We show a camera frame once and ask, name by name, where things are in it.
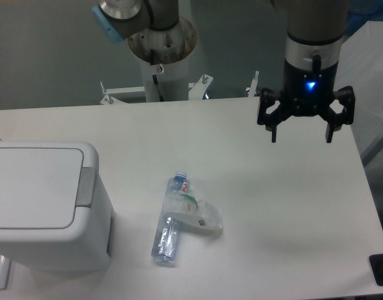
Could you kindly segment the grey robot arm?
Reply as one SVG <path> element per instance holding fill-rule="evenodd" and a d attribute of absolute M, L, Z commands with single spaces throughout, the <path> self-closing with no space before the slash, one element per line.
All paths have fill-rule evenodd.
<path fill-rule="evenodd" d="M 257 123 L 272 134 L 288 118 L 319 116 L 325 139 L 354 121 L 350 86 L 334 89 L 348 1 L 273 1 L 288 16 L 283 86 L 260 91 Z M 197 44 L 192 23 L 181 17 L 177 1 L 98 1 L 96 22 L 113 42 L 126 41 L 143 69 L 146 100 L 189 98 L 187 60 Z"/>

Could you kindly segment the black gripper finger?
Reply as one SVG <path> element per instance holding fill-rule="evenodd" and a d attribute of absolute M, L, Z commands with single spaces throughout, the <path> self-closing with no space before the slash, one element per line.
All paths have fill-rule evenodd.
<path fill-rule="evenodd" d="M 354 122 L 355 94 L 352 86 L 346 86 L 332 93 L 328 102 L 320 107 L 320 117 L 327 123 L 326 143 L 331 143 L 334 133 L 343 125 Z"/>
<path fill-rule="evenodd" d="M 261 89 L 257 113 L 257 124 L 271 132 L 271 141 L 277 141 L 277 126 L 292 116 L 292 105 L 283 91 Z"/>

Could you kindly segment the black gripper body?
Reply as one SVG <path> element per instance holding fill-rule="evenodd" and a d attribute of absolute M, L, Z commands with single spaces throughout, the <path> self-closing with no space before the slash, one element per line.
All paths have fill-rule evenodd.
<path fill-rule="evenodd" d="M 334 100 L 334 83 L 338 64 L 322 69 L 319 76 L 284 64 L 281 108 L 293 116 L 315 116 Z"/>

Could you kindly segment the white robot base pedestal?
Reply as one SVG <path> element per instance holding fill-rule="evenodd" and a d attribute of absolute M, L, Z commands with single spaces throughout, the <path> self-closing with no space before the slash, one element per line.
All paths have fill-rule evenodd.
<path fill-rule="evenodd" d="M 179 17 L 175 26 L 166 31 L 146 28 L 128 38 L 128 45 L 141 68 L 143 85 L 150 85 L 156 74 L 164 82 L 164 90 L 179 82 L 188 87 L 189 60 L 197 45 L 197 31 L 184 17 Z M 186 91 L 175 93 L 186 101 Z"/>

